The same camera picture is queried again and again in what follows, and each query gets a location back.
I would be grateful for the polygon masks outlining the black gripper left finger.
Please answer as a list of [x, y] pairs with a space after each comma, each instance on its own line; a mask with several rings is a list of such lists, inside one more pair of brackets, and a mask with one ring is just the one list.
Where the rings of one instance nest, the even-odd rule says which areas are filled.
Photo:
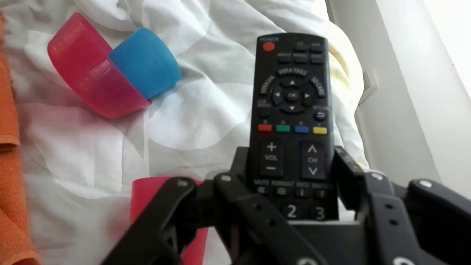
[[248, 157], [247, 147], [238, 147], [235, 150], [235, 154], [231, 163], [231, 172], [238, 178], [242, 178], [245, 175], [247, 157]]

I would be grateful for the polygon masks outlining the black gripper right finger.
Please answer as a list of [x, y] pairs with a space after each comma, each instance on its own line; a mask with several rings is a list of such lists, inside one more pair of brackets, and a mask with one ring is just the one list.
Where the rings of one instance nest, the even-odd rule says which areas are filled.
[[331, 173], [335, 179], [338, 197], [345, 209], [357, 210], [362, 198], [362, 176], [364, 171], [341, 147], [334, 147]]

